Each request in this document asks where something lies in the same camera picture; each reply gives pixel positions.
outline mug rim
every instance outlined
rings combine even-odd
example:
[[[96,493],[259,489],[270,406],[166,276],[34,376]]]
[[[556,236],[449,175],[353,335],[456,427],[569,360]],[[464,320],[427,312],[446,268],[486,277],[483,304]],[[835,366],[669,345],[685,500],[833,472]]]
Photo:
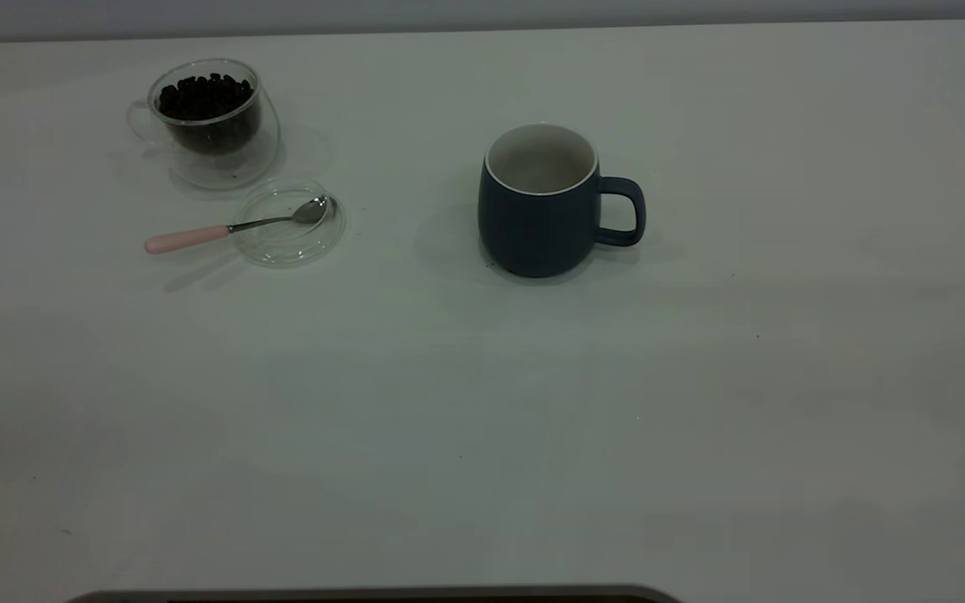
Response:
[[[502,180],[501,178],[498,178],[498,176],[494,174],[493,168],[490,168],[490,152],[493,151],[494,146],[497,145],[498,142],[502,140],[502,138],[505,138],[507,135],[512,134],[513,132],[529,129],[529,127],[539,127],[539,126],[555,127],[555,129],[558,129],[558,130],[564,130],[565,132],[569,132],[571,134],[574,134],[576,137],[579,137],[580,140],[582,140],[583,142],[586,142],[587,148],[591,149],[591,156],[593,156],[594,161],[591,164],[591,168],[589,169],[589,171],[586,172],[585,176],[579,179],[579,182],[575,184],[571,184],[570,187],[561,188],[558,191],[531,192],[531,191],[520,190],[520,188],[516,188],[513,186],[509,186],[508,183],[505,183],[504,180]],[[581,187],[582,184],[586,182],[586,180],[590,180],[591,176],[597,173],[598,149],[594,148],[594,144],[593,142],[591,142],[590,138],[585,137],[585,135],[583,135],[582,132],[580,132],[579,130],[576,130],[574,127],[562,126],[560,125],[560,123],[553,123],[551,121],[533,121],[530,123],[522,123],[522,125],[513,127],[513,129],[510,129],[510,130],[506,130],[505,132],[502,132],[502,134],[499,135],[499,137],[494,138],[494,141],[490,142],[490,146],[487,147],[486,154],[483,154],[482,156],[482,163],[486,165],[487,174],[489,174],[490,177],[493,178],[493,181],[495,183],[501,184],[502,187],[508,188],[508,190],[513,191],[514,193],[524,194],[528,196],[553,196],[553,195],[563,194],[570,190],[575,190],[575,188]]]
[[[156,103],[154,103],[154,101],[158,98],[158,93],[162,91],[162,88],[158,84],[160,84],[162,80],[165,80],[166,77],[169,77],[173,72],[180,71],[185,68],[190,68],[190,66],[195,66],[198,64],[234,64],[234,65],[240,66],[241,68],[244,68],[245,71],[248,71],[248,73],[250,73],[251,76],[254,77],[255,79],[255,85],[252,88],[252,96],[249,96],[248,100],[245,100],[244,103],[241,103],[239,107],[230,111],[230,113],[224,113],[222,115],[219,115],[218,117],[211,117],[209,119],[175,119],[159,111],[158,107],[156,106]],[[148,91],[148,110],[150,110],[152,114],[156,115],[158,119],[166,123],[172,123],[172,125],[174,126],[207,126],[207,125],[211,125],[211,123],[218,123],[219,121],[230,119],[234,115],[237,115],[242,111],[246,110],[246,108],[253,106],[253,104],[255,104],[255,99],[260,98],[261,88],[263,88],[263,83],[261,83],[260,81],[260,74],[258,74],[258,72],[252,69],[251,65],[245,64],[245,62],[241,62],[236,59],[226,59],[226,58],[219,58],[219,57],[214,57],[210,59],[198,59],[195,61],[189,61],[187,62],[187,64],[177,65],[175,66],[175,68],[158,76],[156,80],[154,80],[154,83],[151,84],[151,88]]]

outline glass saucer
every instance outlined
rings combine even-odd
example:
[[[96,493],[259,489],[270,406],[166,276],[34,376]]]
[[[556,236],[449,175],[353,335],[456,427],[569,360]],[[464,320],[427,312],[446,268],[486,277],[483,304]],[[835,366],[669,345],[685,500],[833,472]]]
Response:
[[[345,230],[344,210],[322,184],[303,177],[272,178],[248,193],[248,201],[235,223],[292,216],[303,204],[326,195],[323,216],[314,224],[278,222],[233,235],[234,244],[246,259],[261,266],[299,266],[318,259],[333,248]]]

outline ceramic mug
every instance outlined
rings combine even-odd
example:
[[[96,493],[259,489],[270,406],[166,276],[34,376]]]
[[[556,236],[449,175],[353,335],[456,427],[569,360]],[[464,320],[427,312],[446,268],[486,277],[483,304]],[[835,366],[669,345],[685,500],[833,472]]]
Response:
[[[490,145],[482,164],[479,235],[495,262],[513,274],[559,275],[594,244],[629,247],[646,229],[639,184],[602,176],[594,146],[568,127],[515,127]],[[635,229],[601,228],[602,193],[631,199]]]

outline double-walled glass cup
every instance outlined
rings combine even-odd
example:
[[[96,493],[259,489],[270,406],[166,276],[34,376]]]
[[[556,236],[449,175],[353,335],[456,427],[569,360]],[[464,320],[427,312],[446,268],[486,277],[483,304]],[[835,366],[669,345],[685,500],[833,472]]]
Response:
[[[210,119],[175,119],[158,110],[166,85],[215,73],[246,81],[252,95],[230,113]],[[129,107],[126,121],[142,140],[168,150],[178,176],[201,188],[233,188],[256,180],[271,167],[281,137],[278,114],[260,76],[233,59],[193,61],[166,72],[151,85],[146,100]]]

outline metal spoon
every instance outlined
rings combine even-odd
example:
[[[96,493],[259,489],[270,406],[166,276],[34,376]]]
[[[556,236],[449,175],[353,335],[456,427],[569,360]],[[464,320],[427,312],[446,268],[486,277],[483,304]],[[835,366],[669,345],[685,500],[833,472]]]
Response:
[[[242,224],[207,226],[204,229],[183,230],[179,233],[159,235],[144,241],[144,250],[148,253],[165,253],[175,251],[200,243],[207,243],[211,240],[219,240],[239,233],[241,230],[254,229],[256,226],[265,226],[275,222],[298,222],[300,224],[317,224],[326,216],[326,209],[329,206],[329,198],[326,195],[317,196],[311,201],[298,207],[292,216],[282,216],[279,218],[265,218]]]

